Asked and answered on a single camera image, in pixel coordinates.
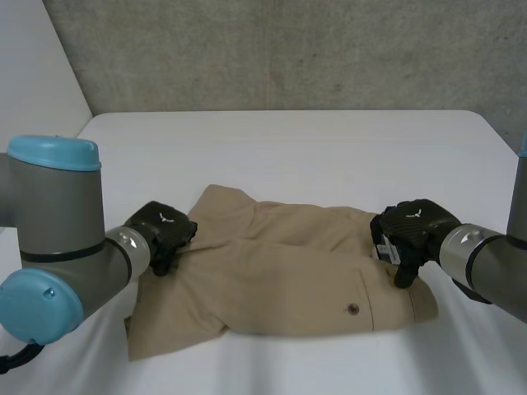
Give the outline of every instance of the black cable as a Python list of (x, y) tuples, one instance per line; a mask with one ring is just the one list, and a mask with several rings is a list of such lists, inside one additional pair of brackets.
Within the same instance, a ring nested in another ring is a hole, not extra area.
[(0, 356), (0, 374), (5, 374), (11, 369), (27, 364), (40, 354), (43, 349), (44, 346), (33, 343), (28, 344), (15, 355)]

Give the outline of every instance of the white logo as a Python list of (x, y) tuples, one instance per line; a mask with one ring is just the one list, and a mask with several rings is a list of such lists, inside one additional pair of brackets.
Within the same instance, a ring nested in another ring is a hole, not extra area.
[(159, 217), (161, 218), (161, 222), (174, 222), (174, 220), (167, 220), (167, 219), (163, 216), (163, 213), (162, 213), (162, 212), (159, 213)]
[(418, 212), (416, 212), (415, 214), (412, 214), (411, 216), (406, 216), (407, 218), (421, 218), (421, 212), (422, 210), (419, 209)]

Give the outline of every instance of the gray robot arm segment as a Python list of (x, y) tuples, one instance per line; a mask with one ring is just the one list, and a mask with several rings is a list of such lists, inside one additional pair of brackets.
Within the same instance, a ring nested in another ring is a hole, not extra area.
[(456, 281), (527, 323), (527, 159), (518, 161), (507, 234), (462, 225), (443, 241), (440, 262)]

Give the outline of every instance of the gray wall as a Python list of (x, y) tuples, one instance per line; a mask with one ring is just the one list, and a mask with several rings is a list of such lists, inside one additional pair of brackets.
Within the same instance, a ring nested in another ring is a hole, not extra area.
[(525, 0), (44, 0), (94, 114), (470, 109), (517, 150)]

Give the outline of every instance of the concrete wall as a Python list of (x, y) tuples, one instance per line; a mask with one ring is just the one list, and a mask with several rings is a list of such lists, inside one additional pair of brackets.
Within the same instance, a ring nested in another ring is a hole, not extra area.
[(17, 134), (75, 137), (90, 119), (42, 2), (1, 0), (0, 151)]
[(527, 130), (523, 0), (44, 0), (94, 114), (470, 109)]

